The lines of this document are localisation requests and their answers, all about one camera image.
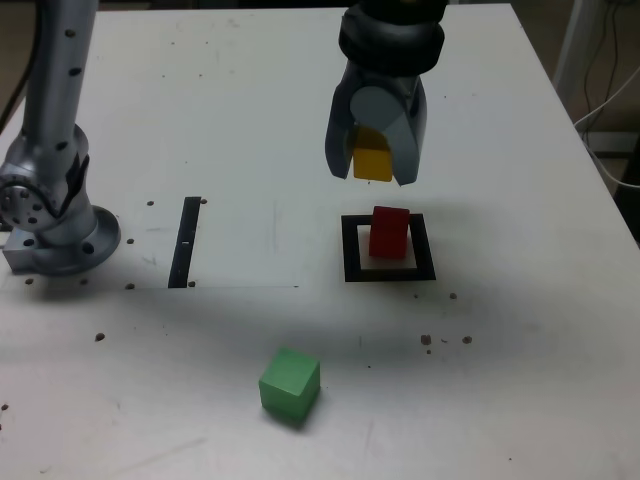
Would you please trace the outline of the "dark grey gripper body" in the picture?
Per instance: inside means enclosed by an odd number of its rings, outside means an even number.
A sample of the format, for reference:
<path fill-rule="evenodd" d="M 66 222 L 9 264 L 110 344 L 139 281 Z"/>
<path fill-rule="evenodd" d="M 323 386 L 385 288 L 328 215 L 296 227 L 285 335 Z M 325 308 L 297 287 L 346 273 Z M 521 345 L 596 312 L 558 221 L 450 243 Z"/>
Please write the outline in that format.
<path fill-rule="evenodd" d="M 392 77 L 380 73 L 367 72 L 366 77 L 370 84 L 383 87 L 396 96 L 401 97 L 409 112 L 417 111 L 418 78 L 416 76 Z"/>

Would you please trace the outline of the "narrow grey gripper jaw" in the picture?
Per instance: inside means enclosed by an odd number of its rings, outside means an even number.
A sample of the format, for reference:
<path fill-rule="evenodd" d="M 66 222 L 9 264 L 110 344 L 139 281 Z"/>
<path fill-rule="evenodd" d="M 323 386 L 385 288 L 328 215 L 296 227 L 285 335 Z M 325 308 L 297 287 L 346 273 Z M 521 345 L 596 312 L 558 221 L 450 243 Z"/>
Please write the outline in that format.
<path fill-rule="evenodd" d="M 351 111 L 351 100 L 363 86 L 361 68 L 348 61 L 337 85 L 325 136 L 325 156 L 331 174 L 346 179 L 350 170 L 360 122 Z"/>

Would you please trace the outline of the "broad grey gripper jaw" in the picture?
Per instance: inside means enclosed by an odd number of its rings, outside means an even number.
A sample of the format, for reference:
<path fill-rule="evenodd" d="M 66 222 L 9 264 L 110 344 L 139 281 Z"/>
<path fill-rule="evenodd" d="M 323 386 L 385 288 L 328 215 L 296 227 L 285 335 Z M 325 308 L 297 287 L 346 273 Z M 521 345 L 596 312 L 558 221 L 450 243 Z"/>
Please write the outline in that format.
<path fill-rule="evenodd" d="M 365 86 L 352 97 L 351 111 L 361 126 L 353 151 L 358 179 L 408 185 L 416 181 L 426 126 L 426 97 L 421 82 L 418 109 L 380 86 Z"/>

